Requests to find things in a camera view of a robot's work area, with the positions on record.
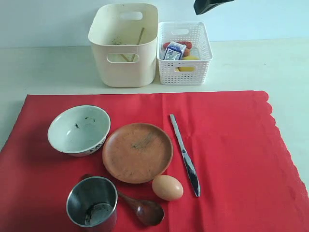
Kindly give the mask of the dark wooden spoon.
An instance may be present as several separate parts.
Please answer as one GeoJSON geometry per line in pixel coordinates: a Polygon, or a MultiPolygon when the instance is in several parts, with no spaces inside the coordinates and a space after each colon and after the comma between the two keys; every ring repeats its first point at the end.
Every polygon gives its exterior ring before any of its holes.
{"type": "MultiPolygon", "coordinates": [[[[154,201],[139,200],[131,198],[116,189],[117,197],[121,197],[128,206],[134,211],[138,220],[145,226],[156,226],[162,222],[165,217],[165,211],[162,206],[154,201]]],[[[87,226],[93,226],[112,215],[111,206],[107,203],[94,203],[85,213],[84,223],[87,226]]]]}

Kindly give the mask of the red table cloth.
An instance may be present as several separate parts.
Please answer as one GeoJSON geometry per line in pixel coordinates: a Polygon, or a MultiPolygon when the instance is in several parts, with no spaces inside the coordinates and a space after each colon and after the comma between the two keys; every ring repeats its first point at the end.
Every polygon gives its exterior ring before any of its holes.
{"type": "Polygon", "coordinates": [[[143,226],[124,202],[116,232],[306,232],[309,198],[281,138],[264,91],[106,95],[29,95],[0,153],[0,229],[3,232],[79,232],[66,200],[84,174],[108,177],[102,152],[76,158],[48,143],[53,119],[78,105],[109,114],[111,131],[146,122],[174,146],[167,174],[183,196],[161,201],[164,220],[143,226]],[[194,164],[201,195],[188,177],[169,115],[174,114],[194,164]]]}

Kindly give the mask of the brown wooden plate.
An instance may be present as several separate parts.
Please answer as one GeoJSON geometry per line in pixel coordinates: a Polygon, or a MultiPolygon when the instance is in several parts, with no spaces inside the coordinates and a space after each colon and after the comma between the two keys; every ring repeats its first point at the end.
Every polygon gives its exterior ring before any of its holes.
{"type": "Polygon", "coordinates": [[[146,183],[161,175],[172,157],[173,145],[169,136],[149,123],[131,123],[116,129],[102,150],[107,172],[129,184],[146,183]]]}

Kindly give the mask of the brown egg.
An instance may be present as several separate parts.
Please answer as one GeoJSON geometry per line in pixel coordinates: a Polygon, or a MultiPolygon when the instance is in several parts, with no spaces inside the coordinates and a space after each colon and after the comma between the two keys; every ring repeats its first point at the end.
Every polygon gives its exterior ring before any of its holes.
{"type": "Polygon", "coordinates": [[[183,196],[183,186],[170,175],[160,175],[153,179],[152,189],[156,196],[166,201],[174,201],[183,196]]]}

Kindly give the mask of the white ceramic bowl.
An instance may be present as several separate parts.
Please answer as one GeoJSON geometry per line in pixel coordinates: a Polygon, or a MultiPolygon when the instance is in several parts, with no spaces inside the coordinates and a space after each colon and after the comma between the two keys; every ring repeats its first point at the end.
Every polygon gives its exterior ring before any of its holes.
{"type": "Polygon", "coordinates": [[[110,131],[108,113],[93,105],[80,105],[59,114],[50,124],[47,137],[57,151],[83,157],[99,150],[110,131]]]}

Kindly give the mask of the cream plastic bin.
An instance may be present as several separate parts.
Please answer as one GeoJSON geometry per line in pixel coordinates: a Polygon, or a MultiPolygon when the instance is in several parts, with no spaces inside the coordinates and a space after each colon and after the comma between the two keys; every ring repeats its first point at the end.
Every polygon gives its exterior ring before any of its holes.
{"type": "Polygon", "coordinates": [[[156,71],[158,9],[147,3],[108,4],[97,11],[88,33],[99,75],[110,87],[143,87],[156,71]],[[140,31],[145,28],[140,45],[140,31]],[[126,62],[120,55],[131,58],[126,62]]]}

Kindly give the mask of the silver table knife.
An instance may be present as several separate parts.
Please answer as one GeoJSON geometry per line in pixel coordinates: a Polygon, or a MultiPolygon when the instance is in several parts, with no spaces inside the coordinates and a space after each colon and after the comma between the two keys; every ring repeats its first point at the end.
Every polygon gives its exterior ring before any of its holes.
{"type": "Polygon", "coordinates": [[[178,128],[178,124],[176,122],[176,118],[175,118],[174,114],[170,114],[169,117],[170,117],[173,129],[174,129],[174,133],[176,135],[176,138],[177,138],[177,141],[178,141],[178,144],[179,144],[179,147],[180,147],[180,151],[181,151],[181,154],[182,154],[182,157],[183,157],[183,161],[184,161],[184,164],[185,164],[185,167],[186,167],[188,177],[189,177],[189,180],[191,182],[194,194],[195,194],[196,197],[200,197],[201,188],[200,188],[200,183],[199,183],[199,179],[198,179],[198,176],[197,176],[196,169],[195,169],[194,164],[193,164],[193,162],[192,162],[192,160],[191,160],[191,158],[190,158],[190,156],[189,156],[189,154],[188,154],[188,152],[187,152],[187,150],[184,146],[182,136],[181,136],[180,130],[178,128]]]}

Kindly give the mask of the white perforated plastic basket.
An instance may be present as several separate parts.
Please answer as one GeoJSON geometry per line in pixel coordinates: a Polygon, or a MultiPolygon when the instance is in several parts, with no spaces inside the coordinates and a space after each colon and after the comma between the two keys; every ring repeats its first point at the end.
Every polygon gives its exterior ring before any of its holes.
{"type": "Polygon", "coordinates": [[[202,22],[161,22],[158,25],[157,61],[160,82],[163,85],[201,85],[204,83],[213,54],[205,24],[202,22]],[[190,56],[199,60],[163,60],[167,42],[192,43],[190,56]],[[176,72],[177,67],[195,67],[193,72],[176,72]]]}

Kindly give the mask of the orange fried chicken piece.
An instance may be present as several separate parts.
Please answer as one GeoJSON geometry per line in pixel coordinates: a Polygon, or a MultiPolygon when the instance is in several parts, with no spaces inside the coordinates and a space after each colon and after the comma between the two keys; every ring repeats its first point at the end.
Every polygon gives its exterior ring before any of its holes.
{"type": "Polygon", "coordinates": [[[190,55],[190,49],[186,48],[183,54],[183,57],[187,57],[190,55]]]}

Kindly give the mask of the blue white milk carton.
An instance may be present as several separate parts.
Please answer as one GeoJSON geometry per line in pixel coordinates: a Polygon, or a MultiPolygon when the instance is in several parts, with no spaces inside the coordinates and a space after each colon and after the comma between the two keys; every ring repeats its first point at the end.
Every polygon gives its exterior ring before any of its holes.
{"type": "Polygon", "coordinates": [[[180,60],[183,57],[185,50],[186,45],[177,42],[170,42],[166,46],[163,60],[180,60]]]}

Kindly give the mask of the yellow lemon piece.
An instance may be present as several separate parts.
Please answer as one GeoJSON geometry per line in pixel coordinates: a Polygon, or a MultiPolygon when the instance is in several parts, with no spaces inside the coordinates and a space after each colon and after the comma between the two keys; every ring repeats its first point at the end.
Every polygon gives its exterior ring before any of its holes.
{"type": "MultiPolygon", "coordinates": [[[[186,56],[186,57],[183,57],[182,60],[191,61],[191,60],[199,60],[199,58],[196,56],[186,56]]],[[[190,66],[190,67],[181,66],[181,67],[175,68],[176,72],[193,72],[194,70],[195,70],[195,67],[193,66],[190,66]]]]}

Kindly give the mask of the stainless steel cup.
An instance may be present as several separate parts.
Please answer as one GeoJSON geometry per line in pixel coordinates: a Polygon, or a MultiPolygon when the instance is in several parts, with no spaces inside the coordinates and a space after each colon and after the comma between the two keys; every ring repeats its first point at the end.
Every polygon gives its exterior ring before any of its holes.
{"type": "Polygon", "coordinates": [[[118,193],[111,180],[90,176],[79,181],[66,201],[69,219],[87,232],[110,232],[117,221],[118,193]]]}

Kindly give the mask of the red sausage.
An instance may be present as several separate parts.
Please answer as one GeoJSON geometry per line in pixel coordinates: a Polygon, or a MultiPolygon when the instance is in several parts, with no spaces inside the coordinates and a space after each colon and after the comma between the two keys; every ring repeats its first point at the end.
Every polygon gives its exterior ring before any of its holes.
{"type": "MultiPolygon", "coordinates": [[[[186,45],[186,48],[191,49],[192,48],[192,43],[188,41],[177,41],[176,43],[186,45]]],[[[163,48],[166,49],[167,46],[170,44],[170,42],[164,43],[163,48]]]]}

